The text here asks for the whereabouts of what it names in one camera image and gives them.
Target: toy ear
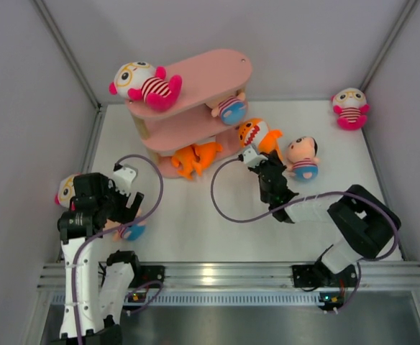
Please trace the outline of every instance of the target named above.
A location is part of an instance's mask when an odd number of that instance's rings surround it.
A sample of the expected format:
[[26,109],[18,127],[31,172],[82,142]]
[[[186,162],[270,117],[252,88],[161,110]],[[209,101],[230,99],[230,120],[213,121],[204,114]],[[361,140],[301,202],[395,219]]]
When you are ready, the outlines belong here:
[[109,92],[111,95],[117,95],[117,89],[114,85],[114,81],[109,84]]

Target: orange plush toy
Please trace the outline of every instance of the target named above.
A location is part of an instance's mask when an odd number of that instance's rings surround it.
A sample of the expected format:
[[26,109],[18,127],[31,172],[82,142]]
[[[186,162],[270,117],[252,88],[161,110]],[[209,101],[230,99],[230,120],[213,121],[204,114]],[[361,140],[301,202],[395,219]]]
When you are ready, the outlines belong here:
[[218,142],[207,142],[206,144],[194,144],[192,146],[196,156],[199,158],[198,163],[201,165],[202,170],[213,163],[217,152],[223,151],[223,147]]
[[202,176],[202,166],[197,163],[196,155],[192,145],[179,149],[172,156],[172,165],[178,168],[180,165],[182,169],[177,170],[177,173],[188,180],[193,180],[192,172],[195,170],[199,176]]
[[262,119],[250,119],[239,125],[240,146],[246,147],[250,144],[255,144],[259,152],[264,152],[268,155],[275,150],[280,160],[283,160],[283,158],[277,139],[282,136],[282,131],[279,129],[271,131],[268,124]]

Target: striped shirt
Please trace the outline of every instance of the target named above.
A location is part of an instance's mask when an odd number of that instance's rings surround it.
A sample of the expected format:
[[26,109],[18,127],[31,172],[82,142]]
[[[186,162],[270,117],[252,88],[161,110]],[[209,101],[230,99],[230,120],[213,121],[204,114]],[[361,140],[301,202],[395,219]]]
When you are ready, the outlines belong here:
[[311,158],[306,158],[304,160],[299,160],[298,162],[293,164],[293,170],[298,169],[300,167],[316,167],[317,164],[312,162]]
[[349,123],[353,124],[362,115],[362,112],[358,108],[344,108],[339,117],[344,117]]
[[236,96],[230,96],[226,98],[224,101],[219,102],[218,108],[219,108],[219,117],[222,117],[222,114],[228,109],[230,106],[236,104],[236,103],[242,103]]
[[163,97],[166,97],[171,94],[171,91],[168,87],[168,82],[162,80],[158,77],[148,78],[141,87],[141,94],[143,95],[143,101],[146,101],[147,95],[150,93],[156,93]]

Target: pink shelf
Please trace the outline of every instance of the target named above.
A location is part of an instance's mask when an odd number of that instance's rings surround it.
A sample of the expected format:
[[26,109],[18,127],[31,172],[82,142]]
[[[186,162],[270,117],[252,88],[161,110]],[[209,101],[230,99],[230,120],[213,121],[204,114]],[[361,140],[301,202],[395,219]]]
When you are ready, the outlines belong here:
[[226,93],[241,89],[250,79],[252,63],[240,52],[218,49],[166,66],[167,80],[175,74],[183,78],[176,104],[165,112],[156,112],[141,101],[125,104],[140,119],[166,119]]
[[[225,132],[222,132],[216,136],[216,141],[223,146],[223,151],[219,152],[216,155],[215,161],[222,160],[228,156],[235,155],[241,150],[239,139],[237,138],[237,130],[230,128]],[[170,157],[161,157],[159,163],[159,170],[162,173],[164,178],[180,178],[181,176],[177,174],[176,168],[172,166],[170,162]]]
[[174,117],[145,123],[150,137],[142,140],[143,144],[158,153],[176,151],[236,126],[228,126],[220,118],[212,117],[210,108],[204,104]]

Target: plush toy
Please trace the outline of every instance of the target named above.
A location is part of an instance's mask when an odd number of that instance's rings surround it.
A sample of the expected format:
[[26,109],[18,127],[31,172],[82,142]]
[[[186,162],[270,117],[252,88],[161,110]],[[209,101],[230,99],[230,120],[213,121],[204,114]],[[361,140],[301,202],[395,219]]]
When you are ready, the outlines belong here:
[[223,147],[218,142],[207,142],[206,144],[193,144],[194,153],[199,158],[198,163],[201,169],[208,168],[216,158],[217,152],[222,152]]
[[211,108],[213,117],[219,116],[224,124],[233,125],[241,122],[247,113],[245,103],[245,93],[241,92],[237,96],[234,94],[218,97],[206,105]]
[[188,180],[193,180],[191,173],[194,170],[199,176],[202,176],[202,166],[197,162],[197,157],[194,154],[192,145],[176,151],[172,156],[172,165],[176,168],[181,165],[182,169],[178,169],[177,173]]
[[182,80],[174,75],[165,81],[165,68],[153,67],[149,63],[136,62],[123,65],[109,84],[109,92],[113,95],[143,100],[156,111],[166,111],[175,104],[181,92]]
[[259,152],[270,154],[277,151],[280,160],[283,160],[279,150],[277,139],[283,136],[282,131],[274,129],[271,131],[268,124],[262,119],[250,119],[241,123],[238,127],[239,141],[241,147],[255,144]]
[[301,137],[288,145],[286,158],[289,175],[297,180],[309,181],[319,173],[317,143],[313,137]]
[[[74,177],[80,174],[72,174],[69,175],[66,179],[61,181],[60,187],[58,188],[58,193],[55,195],[55,203],[57,205],[61,205],[65,208],[69,208],[69,201],[70,199],[76,194],[74,191]],[[141,214],[141,210],[138,211],[136,217],[139,217]],[[117,226],[119,223],[113,222],[108,220],[106,225],[104,226],[105,229],[110,229],[113,226]],[[143,232],[145,232],[146,228],[146,221],[142,221],[139,224],[135,224],[132,226],[128,226],[127,228],[121,228],[120,230],[116,231],[114,234],[114,241],[118,239],[126,239],[127,241],[134,241],[138,237],[140,237]]]
[[332,96],[333,111],[338,114],[338,125],[348,131],[363,127],[367,122],[365,115],[370,106],[365,94],[356,88],[346,88]]

